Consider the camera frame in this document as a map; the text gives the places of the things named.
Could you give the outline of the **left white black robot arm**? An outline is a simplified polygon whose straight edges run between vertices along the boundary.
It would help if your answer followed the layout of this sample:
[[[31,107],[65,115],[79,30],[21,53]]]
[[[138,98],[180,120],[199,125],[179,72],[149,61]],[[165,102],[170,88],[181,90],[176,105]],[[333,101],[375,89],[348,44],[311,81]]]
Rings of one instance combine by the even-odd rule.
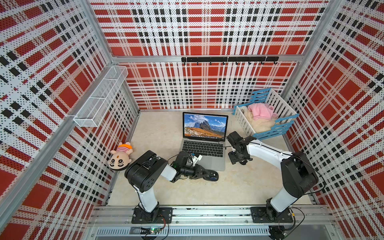
[[[152,151],[147,151],[139,157],[125,171],[125,178],[136,190],[140,201],[134,209],[132,224],[163,223],[167,225],[172,222],[173,208],[161,207],[155,196],[154,185],[159,177],[172,183],[183,176],[190,180],[204,179],[216,182],[219,174],[198,164],[202,157],[200,154],[181,151],[171,164]]]

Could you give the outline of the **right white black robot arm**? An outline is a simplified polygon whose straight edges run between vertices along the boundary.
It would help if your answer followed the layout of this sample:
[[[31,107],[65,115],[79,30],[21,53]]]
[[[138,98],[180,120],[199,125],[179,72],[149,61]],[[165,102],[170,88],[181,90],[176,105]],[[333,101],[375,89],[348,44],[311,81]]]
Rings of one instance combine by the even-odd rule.
[[[304,196],[319,182],[317,172],[302,152],[288,152],[266,145],[253,136],[241,137],[237,132],[227,136],[232,147],[231,163],[245,165],[258,157],[278,168],[282,174],[283,187],[270,199],[265,207],[251,208],[254,223],[290,223],[293,215],[289,207]]]

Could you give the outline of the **black wireless mouse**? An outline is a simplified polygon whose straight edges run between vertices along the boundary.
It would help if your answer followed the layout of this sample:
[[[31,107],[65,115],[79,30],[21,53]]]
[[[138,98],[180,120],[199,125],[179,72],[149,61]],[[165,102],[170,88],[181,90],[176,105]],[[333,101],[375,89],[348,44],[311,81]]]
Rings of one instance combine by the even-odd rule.
[[[207,170],[207,174],[203,179],[209,182],[217,182],[219,180],[219,174],[216,171]]]

